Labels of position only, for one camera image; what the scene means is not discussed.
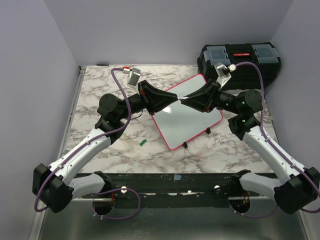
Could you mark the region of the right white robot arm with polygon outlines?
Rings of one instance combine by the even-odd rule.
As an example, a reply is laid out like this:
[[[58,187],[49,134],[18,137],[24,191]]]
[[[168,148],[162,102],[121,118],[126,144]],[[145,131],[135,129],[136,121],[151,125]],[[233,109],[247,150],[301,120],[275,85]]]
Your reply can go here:
[[[228,120],[230,131],[250,146],[276,175],[276,178],[268,178],[242,170],[231,178],[230,191],[233,195],[241,196],[245,192],[263,195],[274,200],[287,214],[305,211],[305,206],[318,198],[319,171],[314,167],[306,168],[294,160],[266,133],[263,120],[254,116],[264,111],[259,91],[251,89],[234,96],[223,92],[216,82],[209,80],[180,101],[202,113],[213,109],[234,113],[235,116]]]

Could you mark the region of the white marker pen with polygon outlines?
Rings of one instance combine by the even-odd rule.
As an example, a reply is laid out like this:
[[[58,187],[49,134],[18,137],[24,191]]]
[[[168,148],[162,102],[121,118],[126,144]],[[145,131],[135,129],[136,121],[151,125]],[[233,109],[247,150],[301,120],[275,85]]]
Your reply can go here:
[[[186,100],[188,98],[189,98],[188,96],[183,96],[183,97],[177,96],[177,99],[180,100],[180,101]]]

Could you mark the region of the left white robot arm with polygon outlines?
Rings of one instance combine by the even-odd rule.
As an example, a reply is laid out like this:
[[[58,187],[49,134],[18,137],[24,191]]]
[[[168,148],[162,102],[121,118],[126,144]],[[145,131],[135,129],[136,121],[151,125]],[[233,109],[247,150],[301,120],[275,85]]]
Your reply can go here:
[[[146,80],[138,83],[139,92],[123,99],[107,93],[98,103],[98,122],[89,134],[60,159],[45,166],[39,164],[33,171],[32,193],[36,196],[34,210],[40,212],[39,201],[54,213],[62,211],[73,199],[90,194],[104,198],[110,194],[110,179],[97,171],[77,177],[80,170],[98,153],[111,146],[123,134],[132,114],[147,109],[155,114],[176,102],[175,93],[163,91]]]

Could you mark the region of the pink framed whiteboard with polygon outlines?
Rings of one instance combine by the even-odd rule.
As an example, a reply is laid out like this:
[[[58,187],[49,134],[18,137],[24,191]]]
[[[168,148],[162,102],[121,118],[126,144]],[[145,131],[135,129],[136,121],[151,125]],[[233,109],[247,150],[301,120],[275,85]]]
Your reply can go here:
[[[151,116],[166,146],[175,150],[199,135],[206,133],[223,120],[222,113],[214,109],[199,112],[176,101]]]

